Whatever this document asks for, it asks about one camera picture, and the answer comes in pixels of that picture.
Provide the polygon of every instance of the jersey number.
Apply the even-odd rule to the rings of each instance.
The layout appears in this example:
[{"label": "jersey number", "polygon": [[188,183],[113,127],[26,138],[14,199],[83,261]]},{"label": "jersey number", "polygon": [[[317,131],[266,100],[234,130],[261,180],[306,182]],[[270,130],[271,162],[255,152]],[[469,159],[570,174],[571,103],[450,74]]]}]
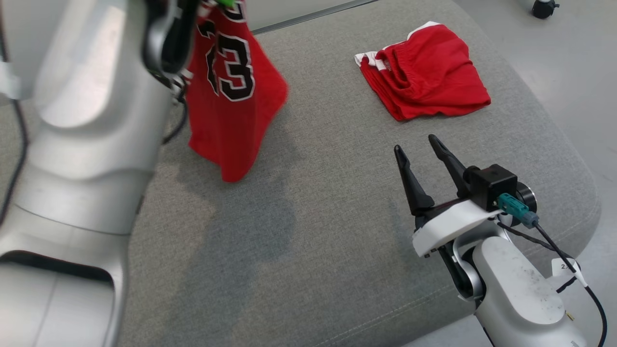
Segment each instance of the jersey number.
[{"label": "jersey number", "polygon": [[[205,55],[208,66],[207,78],[214,93],[216,95],[222,93],[230,101],[242,101],[253,96],[255,78],[251,65],[249,43],[237,36],[228,36],[223,33],[216,35],[214,23],[209,20],[199,26],[199,32],[202,36],[215,38],[215,43]],[[217,76],[214,71],[214,63],[218,56],[223,57],[223,59],[233,58],[232,61],[225,60],[225,71],[228,78],[237,78],[239,83],[234,84],[231,79]]]}]

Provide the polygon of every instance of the white trim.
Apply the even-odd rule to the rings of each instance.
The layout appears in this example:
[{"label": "white trim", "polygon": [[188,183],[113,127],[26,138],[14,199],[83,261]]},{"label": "white trim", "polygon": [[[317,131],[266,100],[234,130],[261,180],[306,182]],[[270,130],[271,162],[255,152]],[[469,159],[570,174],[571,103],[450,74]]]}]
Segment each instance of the white trim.
[{"label": "white trim", "polygon": [[418,229],[412,236],[413,248],[419,256],[424,256],[501,212],[486,212],[471,200],[462,201]]},{"label": "white trim", "polygon": [[409,38],[410,38],[410,37],[412,37],[412,34],[413,34],[414,32],[416,32],[416,31],[418,31],[418,30],[421,30],[421,29],[424,29],[424,28],[428,28],[428,27],[432,27],[432,26],[434,26],[434,25],[440,25],[440,24],[441,24],[441,23],[433,22],[432,20],[430,20],[430,21],[428,21],[428,22],[424,23],[424,25],[423,25],[423,26],[421,26],[421,27],[419,27],[419,28],[415,28],[415,29],[414,29],[411,33],[409,33],[409,34],[407,35],[407,39],[409,40]]},{"label": "white trim", "polygon": [[[418,30],[424,29],[424,28],[428,28],[428,27],[432,27],[433,25],[440,25],[440,23],[437,22],[432,22],[432,21],[428,21],[426,22],[424,25],[422,25],[421,27],[418,27],[416,29],[414,29],[412,32],[410,32],[407,35],[407,39],[409,40],[410,37],[412,37],[412,34]],[[383,47],[381,50],[384,50],[390,46],[393,46],[395,44],[399,44],[400,42],[394,43],[394,44],[390,44],[386,47]],[[376,51],[371,51],[371,52],[366,52],[366,53],[358,53],[354,56],[354,60],[355,63],[360,67],[362,66],[362,59],[364,59],[364,57],[368,58],[368,65],[370,66],[375,66],[377,68],[377,70],[382,71],[382,70],[386,70],[387,67],[384,64],[383,60],[381,59],[376,59],[375,56],[377,56],[377,52]]]}]

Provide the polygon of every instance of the gray cushion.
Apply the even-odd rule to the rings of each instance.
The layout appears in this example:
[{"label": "gray cushion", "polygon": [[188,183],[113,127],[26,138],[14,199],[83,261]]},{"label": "gray cushion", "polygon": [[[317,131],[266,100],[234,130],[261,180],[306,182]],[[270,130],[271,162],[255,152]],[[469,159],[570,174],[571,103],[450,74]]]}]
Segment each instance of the gray cushion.
[{"label": "gray cushion", "polygon": [[[493,104],[398,123],[353,55],[428,20],[467,42]],[[419,258],[410,241],[395,144],[437,202],[455,197],[430,133],[466,165],[518,174],[568,253],[592,236],[600,206],[581,158],[450,0],[381,0],[258,39],[289,82],[288,103],[239,183],[221,182],[186,146],[188,131],[163,148],[131,241],[121,346],[397,346],[472,313],[441,259]],[[553,254],[515,242],[548,275]]]}]

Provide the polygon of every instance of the red jersey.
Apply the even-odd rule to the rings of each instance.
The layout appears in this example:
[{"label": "red jersey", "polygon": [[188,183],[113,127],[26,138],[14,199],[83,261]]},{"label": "red jersey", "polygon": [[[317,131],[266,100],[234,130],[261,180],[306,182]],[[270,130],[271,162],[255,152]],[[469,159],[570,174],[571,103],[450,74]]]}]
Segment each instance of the red jersey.
[{"label": "red jersey", "polygon": [[236,182],[251,169],[265,131],[287,98],[287,83],[234,8],[203,3],[188,70],[189,146]]}]

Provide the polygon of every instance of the floor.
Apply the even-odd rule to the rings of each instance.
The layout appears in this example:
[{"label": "floor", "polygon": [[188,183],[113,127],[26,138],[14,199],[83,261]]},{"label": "floor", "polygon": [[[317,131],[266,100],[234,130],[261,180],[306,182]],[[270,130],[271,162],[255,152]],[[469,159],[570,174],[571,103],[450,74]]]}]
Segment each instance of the floor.
[{"label": "floor", "polygon": [[[455,0],[499,47],[568,135],[600,191],[603,213],[591,243],[578,257],[585,279],[608,316],[606,346],[617,345],[617,2],[561,0],[553,17],[529,14],[533,0]],[[554,278],[559,285],[562,278]],[[600,317],[581,286],[562,298],[589,346],[600,336]],[[467,317],[406,347],[491,347],[476,319]]]}]

